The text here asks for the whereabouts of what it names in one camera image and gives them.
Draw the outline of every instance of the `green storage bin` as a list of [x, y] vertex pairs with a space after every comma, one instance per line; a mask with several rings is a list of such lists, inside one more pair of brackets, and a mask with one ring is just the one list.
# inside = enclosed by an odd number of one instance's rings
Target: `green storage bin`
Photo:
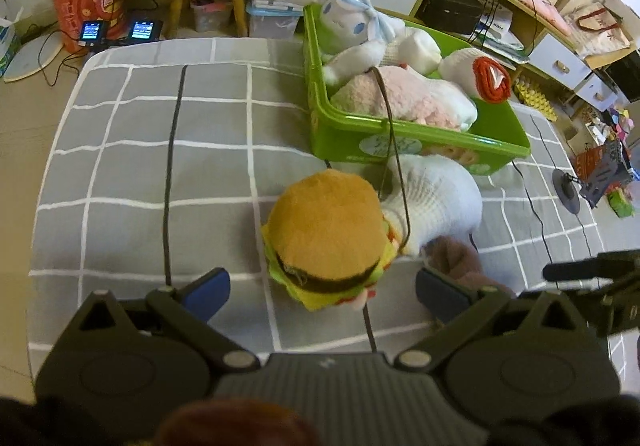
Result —
[[[311, 118], [311, 145], [320, 159], [338, 162], [383, 162], [388, 145], [388, 120], [348, 114], [335, 108], [322, 79], [322, 60], [316, 33], [320, 7], [307, 6], [305, 18], [305, 80]], [[407, 25], [427, 31], [445, 57], [453, 51], [470, 47], [465, 41], [415, 23]], [[431, 78], [440, 78], [437, 72]], [[462, 134], [444, 128], [423, 126], [410, 121], [394, 121], [394, 131], [401, 153], [429, 155], [439, 153], [455, 159], [471, 173], [489, 175], [515, 157], [530, 154], [527, 134], [508, 102], [490, 105], [473, 98], [478, 120]]]

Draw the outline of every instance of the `blue lid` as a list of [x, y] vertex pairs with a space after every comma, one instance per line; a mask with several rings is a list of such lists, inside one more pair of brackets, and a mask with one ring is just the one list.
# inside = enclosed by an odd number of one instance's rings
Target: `blue lid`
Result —
[[246, 12], [252, 16], [302, 16], [302, 11], [257, 9], [249, 4], [246, 6]]

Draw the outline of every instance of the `pink plush toy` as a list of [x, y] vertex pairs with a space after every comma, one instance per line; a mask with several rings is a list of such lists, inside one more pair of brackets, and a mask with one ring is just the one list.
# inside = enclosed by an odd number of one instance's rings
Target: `pink plush toy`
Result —
[[[405, 64], [379, 70], [394, 119], [459, 131], [468, 130], [476, 120], [475, 105], [455, 84], [425, 78]], [[351, 114], [386, 118], [385, 101], [371, 71], [354, 76], [334, 94], [331, 103]]]

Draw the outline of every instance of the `ribbed gray panel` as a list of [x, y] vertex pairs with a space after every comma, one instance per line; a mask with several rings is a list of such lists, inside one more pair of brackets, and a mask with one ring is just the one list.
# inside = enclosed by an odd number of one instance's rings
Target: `ribbed gray panel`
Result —
[[214, 396], [292, 408], [316, 426], [324, 446], [476, 446], [486, 439], [433, 379], [398, 372], [382, 354], [272, 354], [258, 372], [225, 376]]

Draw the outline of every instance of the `yellow egg tray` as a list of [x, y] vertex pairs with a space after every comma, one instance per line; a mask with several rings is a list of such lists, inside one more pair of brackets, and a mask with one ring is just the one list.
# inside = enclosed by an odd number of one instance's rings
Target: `yellow egg tray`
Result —
[[513, 89], [518, 99], [525, 105], [532, 106], [532, 108], [541, 112], [549, 121], [558, 120], [558, 116], [554, 112], [551, 103], [549, 103], [544, 93], [540, 91], [540, 86], [533, 85], [527, 87], [525, 84], [516, 83]]

